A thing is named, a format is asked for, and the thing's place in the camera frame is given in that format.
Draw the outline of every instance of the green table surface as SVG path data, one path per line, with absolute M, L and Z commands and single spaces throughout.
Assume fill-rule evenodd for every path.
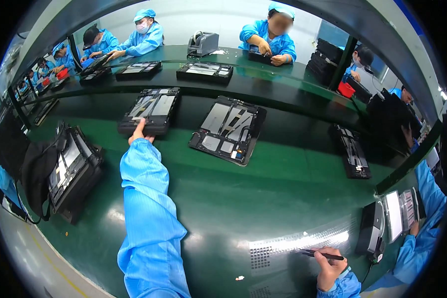
M 146 55 L 126 60 L 125 63 L 123 60 L 126 57 L 120 57 L 109 63 L 112 72 L 116 73 L 131 62 L 163 61 L 162 70 L 149 80 L 116 81 L 114 76 L 110 76 L 96 85 L 82 87 L 79 77 L 73 76 L 61 90 L 48 91 L 40 99 L 92 93 L 139 92 L 144 88 L 177 86 L 181 87 L 185 95 L 203 94 L 210 97 L 226 95 L 252 104 L 337 122 L 367 133 L 366 125 L 360 121 L 360 113 L 353 101 L 321 86 L 303 63 L 275 67 L 249 61 L 244 50 L 223 47 L 221 50 L 226 54 L 210 54 L 200 58 L 187 57 L 186 47 L 162 46 Z M 232 79 L 228 85 L 177 80 L 175 71 L 190 61 L 230 64 L 234 67 Z
M 38 226 L 72 266 L 118 298 L 127 297 L 116 259 L 126 234 L 119 161 L 128 144 L 116 125 L 136 97 L 136 93 L 121 93 L 61 100 L 29 134 L 34 141 L 50 140 L 58 121 L 64 119 L 79 125 L 90 142 L 104 148 L 104 175 L 87 196 L 78 223 L 73 226 L 52 215 Z M 240 167 L 187 145 L 213 102 L 183 96 L 168 134 L 154 142 L 170 173 L 168 195 L 188 230 L 182 257 L 191 295 L 250 297 L 255 289 L 269 287 L 275 293 L 284 287 L 287 297 L 314 297 L 314 260 L 288 252 L 279 255 L 278 264 L 273 262 L 275 271 L 252 276 L 249 242 L 304 231 L 312 235 L 341 223 L 349 232 L 345 256 L 362 280 L 369 262 L 354 254 L 362 207 L 374 202 L 375 185 L 403 158 L 362 142 L 373 177 L 347 179 L 341 156 L 327 134 L 329 123 L 268 109 L 250 162 Z M 412 173 L 394 189 L 415 185 Z M 402 240 L 386 247 L 364 289 L 394 266 Z M 238 276 L 245 278 L 235 281 Z

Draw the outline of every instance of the worker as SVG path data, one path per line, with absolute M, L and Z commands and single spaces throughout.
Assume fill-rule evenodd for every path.
M 2 190 L 3 194 L 8 197 L 8 199 L 10 199 L 16 206 L 23 210 L 20 202 L 18 201 L 17 189 L 15 188 L 13 179 L 10 174 L 8 174 L 6 170 L 2 168 L 2 166 L 0 166 L 0 189 Z
M 447 115 L 443 116 L 443 131 L 441 134 L 440 161 L 442 173 L 447 183 Z M 411 152 L 418 148 L 417 140 L 412 138 L 409 129 L 401 127 Z M 375 284 L 370 286 L 367 291 L 373 291 L 379 288 L 392 288 L 402 284 L 410 285 L 422 271 L 424 265 L 435 247 L 437 235 L 440 232 L 442 217 L 445 211 L 447 196 L 436 184 L 434 176 L 427 166 L 424 159 L 416 168 L 415 174 L 420 193 L 420 198 L 426 213 L 426 219 L 422 227 L 416 222 L 410 228 L 409 234 L 404 239 L 404 244 L 399 249 L 399 255 L 396 265 L 392 271 L 386 273 Z
M 356 72 L 356 68 L 366 68 L 369 67 L 374 60 L 373 52 L 368 49 L 366 46 L 362 44 L 358 45 L 353 52 L 353 60 L 351 65 L 346 68 L 346 72 L 343 75 L 343 79 L 341 80 L 343 83 L 346 83 L 346 80 L 351 76 L 357 82 L 361 82 L 361 77 Z
M 98 58 L 107 55 L 118 45 L 118 39 L 106 29 L 99 30 L 97 24 L 89 27 L 84 31 L 84 54 L 80 62 L 85 62 L 88 58 Z
M 161 46 L 164 29 L 154 19 L 155 16 L 156 13 L 152 9 L 139 10 L 134 17 L 136 30 L 131 33 L 129 39 L 108 53 L 110 57 L 107 62 L 121 56 L 142 56 Z
M 250 50 L 257 46 L 262 55 L 274 55 L 271 63 L 280 66 L 297 60 L 295 43 L 287 34 L 295 20 L 293 7 L 279 2 L 271 2 L 266 20 L 245 25 L 240 32 L 242 44 L 239 49 Z
M 81 59 L 81 54 L 77 50 L 78 59 Z M 52 51 L 53 58 L 55 58 L 56 67 L 53 68 L 54 73 L 59 73 L 64 68 L 68 68 L 68 72 L 72 75 L 76 72 L 76 65 L 73 59 L 73 53 L 70 49 L 70 45 L 66 45 L 63 42 L 57 44 Z
M 412 102 L 412 95 L 409 93 L 409 91 L 407 91 L 404 85 L 401 87 L 401 89 L 392 88 L 388 92 L 397 95 L 398 98 L 400 98 L 406 104 L 410 104 Z
M 190 298 L 181 258 L 187 230 L 167 196 L 169 172 L 152 146 L 154 137 L 143 135 L 144 124 L 141 119 L 119 164 L 127 236 L 118 265 L 130 298 Z
M 356 298 L 361 291 L 361 283 L 347 265 L 347 259 L 343 261 L 326 259 L 322 254 L 340 256 L 339 249 L 333 247 L 311 248 L 314 250 L 316 262 L 321 267 L 318 274 L 317 298 Z
M 30 69 L 29 72 L 28 72 L 28 77 L 30 78 L 31 85 L 33 87 L 36 87 L 37 81 L 39 79 L 38 72 L 34 72 L 33 70 Z
M 18 92 L 20 92 L 20 95 L 22 95 L 23 93 L 25 93 L 25 90 L 27 89 L 28 84 L 25 83 L 24 80 L 22 80 L 19 84 L 18 84 Z
M 53 62 L 49 60 L 45 60 L 45 58 L 39 58 L 38 59 L 38 72 L 40 73 L 40 76 L 46 77 L 50 71 L 55 68 L 55 65 Z

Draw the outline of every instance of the face mask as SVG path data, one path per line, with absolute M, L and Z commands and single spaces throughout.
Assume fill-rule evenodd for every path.
M 136 25 L 137 33 L 146 34 L 148 30 L 149 30 L 149 26 L 146 22 Z
M 358 68 L 364 67 L 363 64 L 361 64 L 361 62 L 359 62 L 358 58 L 354 58 L 354 56 L 353 56 L 353 62 L 356 65 L 356 67 L 358 67 Z

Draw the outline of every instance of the black cable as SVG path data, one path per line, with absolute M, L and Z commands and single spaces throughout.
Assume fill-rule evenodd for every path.
M 370 273 L 370 271 L 371 271 L 371 268 L 372 268 L 372 266 L 374 265 L 374 263 L 373 262 L 371 262 L 371 265 L 370 265 L 370 268 L 368 269 L 368 271 L 366 272 L 366 276 L 364 276 L 364 279 L 363 279 L 363 281 L 361 282 L 361 284 L 363 284 L 364 283 L 364 281 L 366 280 L 366 277 L 368 277 L 368 274 Z

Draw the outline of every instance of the red tray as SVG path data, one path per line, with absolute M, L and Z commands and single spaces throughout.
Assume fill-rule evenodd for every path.
M 68 68 L 65 68 L 65 69 L 63 69 L 62 71 L 60 71 L 59 73 L 56 74 L 56 78 L 58 80 L 61 80 L 67 74 L 68 74 Z
M 351 98 L 355 92 L 351 85 L 349 85 L 348 83 L 343 83 L 342 81 L 339 82 L 338 91 L 347 98 Z

